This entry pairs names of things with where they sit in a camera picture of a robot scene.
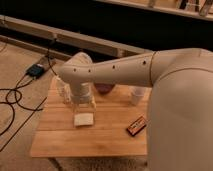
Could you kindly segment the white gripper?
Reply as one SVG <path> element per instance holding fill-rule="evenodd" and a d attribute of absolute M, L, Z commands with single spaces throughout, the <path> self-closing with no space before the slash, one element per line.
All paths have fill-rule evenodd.
<path fill-rule="evenodd" d="M 92 91 L 89 83 L 71 84 L 70 89 L 71 99 L 74 102 L 72 104 L 72 111 L 74 115 L 79 113 L 80 107 L 78 103 L 89 103 L 89 107 L 92 111 L 96 111 L 96 102 L 92 99 Z"/>

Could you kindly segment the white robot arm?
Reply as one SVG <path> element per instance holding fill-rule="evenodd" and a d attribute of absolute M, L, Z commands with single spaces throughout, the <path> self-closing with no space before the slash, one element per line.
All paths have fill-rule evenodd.
<path fill-rule="evenodd" d="M 100 63 L 80 52 L 59 76 L 75 101 L 90 83 L 150 87 L 149 171 L 213 171 L 213 52 L 173 49 Z"/>

